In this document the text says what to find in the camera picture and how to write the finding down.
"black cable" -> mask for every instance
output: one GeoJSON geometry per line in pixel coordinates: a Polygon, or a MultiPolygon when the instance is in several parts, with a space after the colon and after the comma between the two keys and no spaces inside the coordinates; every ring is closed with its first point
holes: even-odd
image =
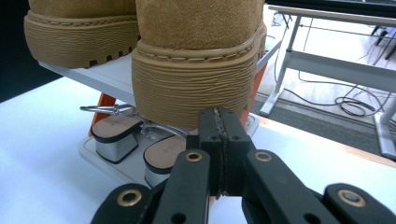
{"type": "MultiPolygon", "coordinates": [[[[313,23],[313,19],[311,19],[311,22],[310,22],[310,25],[309,25],[309,28],[308,28],[308,32],[307,32],[307,34],[306,34],[306,39],[305,39],[305,42],[304,42],[304,51],[305,51],[306,43],[307,43],[307,41],[308,41],[308,37],[309,37],[310,31],[311,31],[312,23],[313,23]]],[[[287,28],[285,28],[284,34],[283,34],[283,36],[282,36],[282,40],[283,40],[283,38],[285,37],[286,31],[287,31],[287,28]]],[[[276,61],[275,61],[275,67],[274,67],[274,78],[275,78],[275,82],[277,82],[277,79],[276,79],[276,63],[277,63],[278,56],[279,56],[279,52],[278,52],[277,55],[276,55],[276,61]]],[[[352,87],[352,89],[351,89],[345,96],[341,96],[341,97],[335,98],[333,104],[318,104],[318,103],[314,103],[314,102],[311,102],[311,101],[306,100],[305,98],[303,98],[302,96],[300,96],[299,94],[297,94],[297,93],[294,92],[294,91],[291,91],[291,90],[288,90],[288,89],[284,89],[284,90],[290,92],[291,94],[295,95],[295,96],[298,97],[299,99],[301,99],[301,100],[303,100],[303,101],[305,101],[305,102],[307,102],[307,103],[309,103],[309,104],[311,104],[311,105],[320,105],[320,106],[338,105],[338,106],[340,107],[340,109],[343,110],[346,114],[348,114],[348,115],[350,115],[350,116],[355,116],[355,117],[368,117],[368,116],[372,116],[372,115],[376,114],[377,112],[379,112],[380,110],[383,109],[385,103],[388,101],[388,99],[389,99],[390,96],[391,96],[391,92],[389,92],[389,93],[388,93],[388,96],[387,96],[387,99],[384,101],[384,103],[381,104],[381,102],[379,101],[379,99],[378,99],[374,94],[372,94],[371,92],[369,92],[369,91],[367,91],[367,90],[365,90],[365,89],[363,89],[363,88],[360,88],[358,85],[354,85],[354,86],[353,86],[353,85],[344,84],[344,83],[339,83],[339,82],[306,80],[306,79],[302,79],[302,78],[301,78],[301,72],[300,72],[300,71],[298,72],[298,78],[299,78],[301,81],[308,82],[308,83],[333,84],[333,85],[342,85],[342,86],[352,87]],[[362,101],[360,101],[360,100],[347,97],[347,96],[348,96],[350,93],[352,93],[355,89],[358,89],[358,90],[361,90],[361,91],[365,91],[365,92],[367,92],[368,94],[370,94],[372,97],[374,97],[374,98],[376,99],[376,101],[378,102],[378,104],[380,105],[380,107],[379,107],[378,109],[375,109],[373,106],[368,105],[368,104],[366,104],[366,103],[364,103],[364,102],[362,102],[362,101]],[[345,105],[352,106],[352,107],[358,109],[361,113],[360,113],[360,114],[357,114],[357,113],[355,113],[355,112],[352,112],[351,110],[349,110],[348,108],[346,108],[345,105]],[[367,114],[367,112],[366,112],[366,110],[365,110],[364,108],[373,111],[373,113],[367,114]]]]}

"desk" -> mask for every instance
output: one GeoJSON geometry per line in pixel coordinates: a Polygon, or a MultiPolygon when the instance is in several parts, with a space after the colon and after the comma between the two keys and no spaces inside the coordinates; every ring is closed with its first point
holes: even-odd
{"type": "MultiPolygon", "coordinates": [[[[262,107],[260,114],[268,117],[274,107],[280,93],[283,91],[282,81],[286,69],[291,68],[311,74],[343,80],[366,87],[373,87],[383,91],[396,92],[396,71],[374,67],[371,65],[345,62],[319,55],[293,50],[293,43],[297,35],[301,17],[319,18],[325,20],[350,21],[367,24],[381,24],[396,26],[396,19],[368,17],[344,13],[316,11],[292,7],[270,7],[280,13],[296,15],[297,19],[292,30],[289,45],[286,49],[285,58],[279,71],[278,81],[274,91],[262,107]]],[[[396,161],[396,148],[389,132],[389,121],[396,113],[396,99],[391,100],[389,110],[384,114],[375,114],[375,126],[381,152],[384,157],[396,161]]]]}
{"type": "MultiPolygon", "coordinates": [[[[63,77],[0,104],[0,223],[89,223],[120,185],[78,155],[92,120],[79,107],[99,95],[63,77]]],[[[309,188],[353,184],[396,214],[395,163],[268,119],[253,142],[277,153],[309,188]]],[[[241,213],[227,210],[227,204],[239,208],[228,201],[212,205],[210,223],[241,223],[224,222],[241,213]]]]}

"boot sole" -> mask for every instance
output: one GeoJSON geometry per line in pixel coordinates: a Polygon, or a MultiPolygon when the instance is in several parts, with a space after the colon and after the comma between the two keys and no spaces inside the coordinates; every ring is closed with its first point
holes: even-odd
{"type": "Polygon", "coordinates": [[[139,112],[161,124],[196,128],[198,112],[224,106],[239,115],[252,93],[266,27],[230,49],[163,49],[137,43],[132,53],[134,99],[139,112]]]}
{"type": "Polygon", "coordinates": [[[24,18],[27,45],[33,57],[63,67],[91,67],[126,55],[139,37],[134,15],[64,19],[35,14],[24,18]]]}

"boot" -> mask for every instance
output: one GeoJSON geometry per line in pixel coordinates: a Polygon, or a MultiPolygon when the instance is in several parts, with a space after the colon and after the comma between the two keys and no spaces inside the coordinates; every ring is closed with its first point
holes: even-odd
{"type": "Polygon", "coordinates": [[[262,11],[263,0],[136,0],[139,113],[188,128],[197,128],[198,112],[209,106],[241,114],[264,52],[262,11]]]}
{"type": "Polygon", "coordinates": [[[24,18],[33,57],[63,67],[90,67],[126,55],[139,36],[134,0],[29,0],[24,18]]]}

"floor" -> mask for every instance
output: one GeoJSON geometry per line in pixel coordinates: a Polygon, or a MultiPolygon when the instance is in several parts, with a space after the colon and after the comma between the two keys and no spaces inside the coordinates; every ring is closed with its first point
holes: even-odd
{"type": "MultiPolygon", "coordinates": [[[[260,93],[263,95],[269,95],[276,84],[276,76],[280,70],[285,49],[289,43],[291,28],[294,25],[295,17],[292,17],[292,21],[289,22],[290,29],[285,33],[286,23],[280,14],[276,14],[271,10],[269,10],[269,12],[265,11],[264,13],[264,20],[268,27],[268,38],[271,38],[272,36],[282,38],[282,36],[284,36],[284,43],[281,46],[278,57],[277,59],[276,57],[273,57],[268,63],[264,78],[259,87],[260,93]],[[272,13],[275,15],[273,17],[272,24],[269,24],[271,22],[268,21],[268,17],[271,18],[272,13]]],[[[375,42],[377,37],[370,36],[373,30],[374,26],[364,24],[302,18],[302,27],[299,28],[293,48],[335,59],[365,63],[396,70],[396,54],[392,55],[389,60],[384,59],[390,49],[395,46],[396,40],[392,40],[389,43],[389,39],[384,39],[378,46],[376,46],[375,42]]],[[[280,95],[282,100],[315,109],[319,113],[342,116],[356,122],[373,124],[373,116],[369,116],[373,111],[370,109],[363,108],[366,116],[350,116],[338,105],[332,105],[337,97],[345,96],[352,90],[354,86],[352,83],[345,83],[303,72],[299,74],[298,71],[291,69],[287,70],[283,83],[286,89],[295,92],[306,101],[315,103],[315,105],[303,101],[289,91],[282,92],[280,95]],[[349,86],[310,83],[305,80],[337,82],[347,84],[349,86]]],[[[348,97],[360,100],[367,105],[372,106],[374,110],[379,109],[380,105],[384,104],[387,98],[393,99],[395,96],[395,93],[379,91],[362,86],[359,86],[359,89],[353,90],[348,95],[348,97]]],[[[354,107],[350,107],[349,109],[355,114],[363,115],[363,111],[361,109],[354,107]]]]}

